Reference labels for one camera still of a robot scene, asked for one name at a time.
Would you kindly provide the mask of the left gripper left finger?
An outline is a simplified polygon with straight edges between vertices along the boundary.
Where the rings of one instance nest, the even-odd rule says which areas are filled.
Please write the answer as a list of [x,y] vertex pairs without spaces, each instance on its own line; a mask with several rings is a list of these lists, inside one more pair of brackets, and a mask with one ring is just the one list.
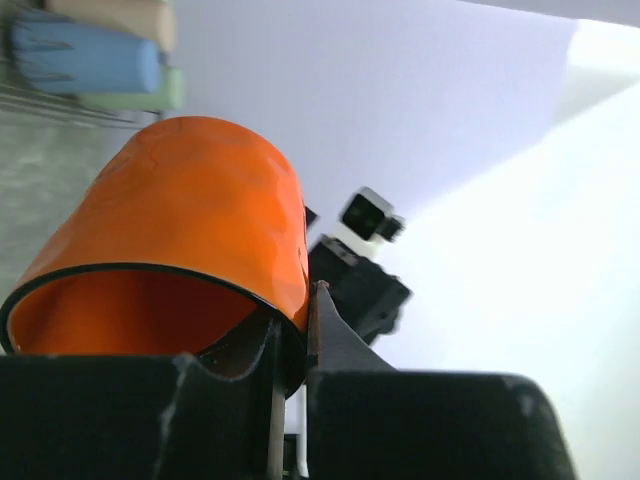
[[5,479],[276,479],[280,326],[252,315],[203,358],[6,356]]

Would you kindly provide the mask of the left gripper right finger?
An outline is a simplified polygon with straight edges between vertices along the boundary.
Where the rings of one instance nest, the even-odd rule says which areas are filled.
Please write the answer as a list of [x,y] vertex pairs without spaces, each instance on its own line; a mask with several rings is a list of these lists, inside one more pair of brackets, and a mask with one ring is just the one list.
[[323,282],[308,340],[310,478],[575,478],[553,406],[530,379],[396,370],[343,321]]

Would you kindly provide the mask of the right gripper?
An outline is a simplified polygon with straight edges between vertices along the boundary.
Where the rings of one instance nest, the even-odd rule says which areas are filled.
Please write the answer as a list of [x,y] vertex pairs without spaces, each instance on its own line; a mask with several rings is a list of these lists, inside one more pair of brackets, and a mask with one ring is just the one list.
[[396,328],[412,291],[378,262],[354,254],[322,233],[309,250],[311,280],[323,281],[347,325],[368,345]]

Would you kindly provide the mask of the orange glass mug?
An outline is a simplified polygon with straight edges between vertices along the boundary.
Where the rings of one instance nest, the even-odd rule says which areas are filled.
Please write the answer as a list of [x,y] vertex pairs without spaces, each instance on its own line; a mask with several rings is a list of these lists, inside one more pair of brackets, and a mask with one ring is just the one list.
[[254,313],[283,324],[285,388],[304,378],[309,306],[298,177],[265,138],[183,116],[137,132],[1,308],[9,353],[202,354]]

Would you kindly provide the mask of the tall green plastic cup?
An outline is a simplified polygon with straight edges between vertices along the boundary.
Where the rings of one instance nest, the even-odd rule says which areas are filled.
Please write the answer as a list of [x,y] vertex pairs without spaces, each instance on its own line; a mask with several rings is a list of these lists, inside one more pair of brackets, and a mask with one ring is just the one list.
[[78,100],[85,106],[110,111],[167,111],[180,109],[184,103],[186,81],[184,72],[164,65],[161,83],[153,92],[144,93],[82,93]]

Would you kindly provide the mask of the beige plastic cup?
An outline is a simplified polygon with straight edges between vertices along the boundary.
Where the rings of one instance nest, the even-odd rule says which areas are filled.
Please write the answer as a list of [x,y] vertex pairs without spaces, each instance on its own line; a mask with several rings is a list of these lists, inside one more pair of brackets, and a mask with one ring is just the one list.
[[157,0],[50,0],[48,11],[154,41],[164,53],[177,43],[177,17],[171,1]]

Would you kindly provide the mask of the blue plastic cup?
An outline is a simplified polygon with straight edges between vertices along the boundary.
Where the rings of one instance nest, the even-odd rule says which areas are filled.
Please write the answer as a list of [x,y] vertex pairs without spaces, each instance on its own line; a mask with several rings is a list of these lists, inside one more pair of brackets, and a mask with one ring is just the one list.
[[11,45],[21,75],[47,93],[144,93],[161,83],[155,43],[129,33],[43,12],[16,18]]

